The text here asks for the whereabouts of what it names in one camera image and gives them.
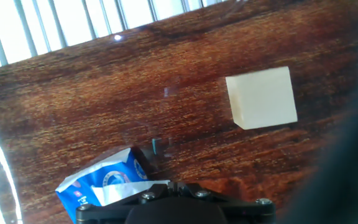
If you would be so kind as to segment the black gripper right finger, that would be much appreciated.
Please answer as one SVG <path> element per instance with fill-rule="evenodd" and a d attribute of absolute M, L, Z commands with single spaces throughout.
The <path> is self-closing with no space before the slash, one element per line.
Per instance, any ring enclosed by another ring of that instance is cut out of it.
<path fill-rule="evenodd" d="M 217 205 L 229 223 L 275 223 L 275 204 L 268 198 L 246 202 L 219 192 L 204 188 L 196 183 L 178 183 L 178 196 L 190 197 Z"/>

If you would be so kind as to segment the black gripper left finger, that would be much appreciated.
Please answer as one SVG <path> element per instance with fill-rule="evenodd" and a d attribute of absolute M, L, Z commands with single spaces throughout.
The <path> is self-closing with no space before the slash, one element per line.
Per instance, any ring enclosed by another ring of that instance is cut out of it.
<path fill-rule="evenodd" d="M 75 223 L 124 223 L 133 209 L 168 196 L 168 182 L 133 182 L 112 185 L 106 190 L 116 201 L 100 206 L 80 205 L 76 208 Z"/>

